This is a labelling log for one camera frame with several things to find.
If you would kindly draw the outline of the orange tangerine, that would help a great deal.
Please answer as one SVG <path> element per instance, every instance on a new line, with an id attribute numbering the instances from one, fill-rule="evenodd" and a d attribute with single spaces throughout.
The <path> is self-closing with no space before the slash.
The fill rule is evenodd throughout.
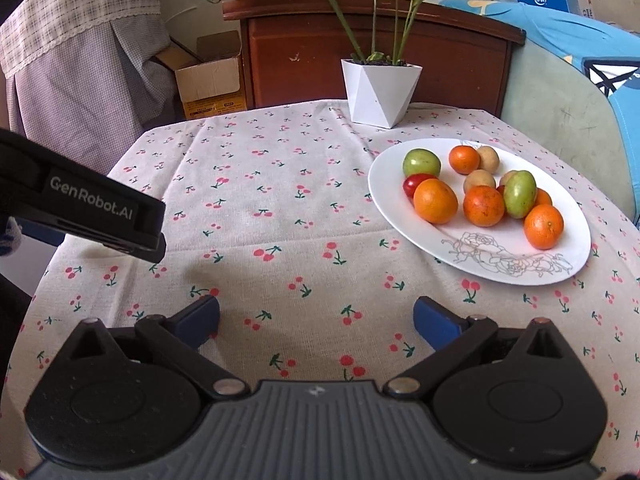
<path id="1" fill-rule="evenodd" d="M 538 205 L 551 205 L 552 199 L 551 196 L 542 188 L 538 188 L 536 194 L 536 200 L 534 201 L 534 206 Z"/>
<path id="2" fill-rule="evenodd" d="M 450 186 L 437 179 L 421 182 L 414 191 L 413 208 L 423 220 L 431 224 L 445 224 L 458 211 L 458 198 Z"/>
<path id="3" fill-rule="evenodd" d="M 467 176 L 480 168 L 480 154 L 472 146 L 458 145 L 449 152 L 448 162 L 457 174 Z"/>
<path id="4" fill-rule="evenodd" d="M 478 186 L 465 193 L 463 213 L 474 226 L 491 228 L 501 221 L 505 211 L 503 197 L 496 188 Z"/>
<path id="5" fill-rule="evenodd" d="M 538 250 L 548 250 L 559 243 L 564 232 L 562 214 L 549 204 L 535 206 L 524 220 L 524 233 L 529 242 Z"/>

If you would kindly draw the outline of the white ceramic plate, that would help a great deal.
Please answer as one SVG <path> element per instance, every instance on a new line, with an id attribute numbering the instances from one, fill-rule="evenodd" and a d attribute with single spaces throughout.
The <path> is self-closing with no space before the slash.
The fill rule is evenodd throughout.
<path id="1" fill-rule="evenodd" d="M 591 234 L 574 197 L 543 169 L 501 148 L 456 139 L 397 144 L 375 159 L 368 185 L 400 235 L 478 278 L 551 285 L 587 263 Z"/>

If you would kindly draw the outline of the white geometric plant pot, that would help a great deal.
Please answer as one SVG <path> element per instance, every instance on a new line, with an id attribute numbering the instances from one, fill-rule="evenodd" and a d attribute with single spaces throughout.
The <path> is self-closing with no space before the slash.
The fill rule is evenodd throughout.
<path id="1" fill-rule="evenodd" d="M 422 67 L 362 65 L 341 60 L 350 118 L 390 129 L 405 116 Z"/>

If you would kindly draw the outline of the blue cartoon blanket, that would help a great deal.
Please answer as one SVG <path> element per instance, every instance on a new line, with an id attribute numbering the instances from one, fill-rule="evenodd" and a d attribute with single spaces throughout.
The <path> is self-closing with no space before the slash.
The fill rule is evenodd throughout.
<path id="1" fill-rule="evenodd" d="M 573 65 L 608 99 L 627 155 L 639 220 L 639 39 L 623 29 L 524 3 L 444 0 L 446 8 L 491 18 Z"/>

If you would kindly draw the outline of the dark green round fruit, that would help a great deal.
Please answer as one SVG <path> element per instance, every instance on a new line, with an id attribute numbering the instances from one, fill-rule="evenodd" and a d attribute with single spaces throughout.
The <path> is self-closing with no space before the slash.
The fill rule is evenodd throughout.
<path id="1" fill-rule="evenodd" d="M 402 161 L 402 171 L 406 177 L 414 174 L 430 174 L 438 178 L 442 163 L 437 155 L 425 148 L 414 148 L 408 151 Z"/>

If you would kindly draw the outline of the open cardboard box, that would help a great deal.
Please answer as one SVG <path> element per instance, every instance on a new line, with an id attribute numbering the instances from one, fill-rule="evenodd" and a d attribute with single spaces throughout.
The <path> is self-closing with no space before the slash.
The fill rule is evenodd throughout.
<path id="1" fill-rule="evenodd" d="M 177 40 L 155 55 L 174 73 L 186 119 L 200 119 L 247 110 L 236 30 L 198 37 L 194 51 Z"/>

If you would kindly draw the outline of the green sofa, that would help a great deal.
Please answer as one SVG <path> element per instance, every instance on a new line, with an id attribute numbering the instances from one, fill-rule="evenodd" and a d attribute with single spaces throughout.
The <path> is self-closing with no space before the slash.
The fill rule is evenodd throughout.
<path id="1" fill-rule="evenodd" d="M 530 40 L 516 47 L 500 118 L 567 162 L 634 218 L 634 191 L 614 110 L 573 65 Z"/>

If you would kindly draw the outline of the light green oval fruit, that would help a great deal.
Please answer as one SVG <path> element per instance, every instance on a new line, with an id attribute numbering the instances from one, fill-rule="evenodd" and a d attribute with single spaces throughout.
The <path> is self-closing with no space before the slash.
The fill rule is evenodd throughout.
<path id="1" fill-rule="evenodd" d="M 523 219 L 533 208 L 537 197 L 534 176 L 527 170 L 515 171 L 506 181 L 503 192 L 506 213 L 514 219 Z"/>

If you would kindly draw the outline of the checkered curtain cloth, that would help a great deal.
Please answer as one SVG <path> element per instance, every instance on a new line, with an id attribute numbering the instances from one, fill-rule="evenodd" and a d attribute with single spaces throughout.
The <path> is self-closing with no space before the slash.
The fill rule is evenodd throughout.
<path id="1" fill-rule="evenodd" d="M 12 131 L 107 174 L 174 119 L 160 0 L 24 0 L 1 27 Z"/>

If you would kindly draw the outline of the cherry print tablecloth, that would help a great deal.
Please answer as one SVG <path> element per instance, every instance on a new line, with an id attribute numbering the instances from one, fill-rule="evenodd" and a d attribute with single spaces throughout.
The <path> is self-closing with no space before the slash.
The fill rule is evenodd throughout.
<path id="1" fill-rule="evenodd" d="M 378 153 L 422 138 L 475 141 L 552 174 L 591 232 L 584 270 L 560 284 L 510 286 L 447 266 L 378 213 L 367 173 Z M 162 262 L 67 237 L 35 292 L 4 378 L 1 469 L 38 465 L 24 406 L 83 318 L 129 326 L 215 296 L 221 321 L 203 351 L 248 382 L 374 379 L 427 357 L 414 300 L 503 326 L 551 318 L 608 404 L 597 463 L 639 469 L 639 234 L 574 164 L 478 110 L 410 110 L 394 130 L 353 124 L 341 103 L 311 102 L 183 122 L 145 133 L 112 171 L 167 207 Z"/>

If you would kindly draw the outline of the tan round fruit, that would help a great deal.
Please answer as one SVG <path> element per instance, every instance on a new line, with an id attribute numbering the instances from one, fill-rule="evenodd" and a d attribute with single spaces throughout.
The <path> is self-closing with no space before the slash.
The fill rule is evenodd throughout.
<path id="1" fill-rule="evenodd" d="M 516 170 L 510 170 L 508 171 L 506 174 L 504 174 L 499 182 L 500 186 L 506 186 L 506 184 L 509 182 L 509 180 L 514 176 L 514 174 L 516 174 Z"/>
<path id="2" fill-rule="evenodd" d="M 494 176 L 485 169 L 477 169 L 472 171 L 465 177 L 463 182 L 463 191 L 465 193 L 477 188 L 478 186 L 488 186 L 488 188 L 495 188 L 496 181 Z"/>

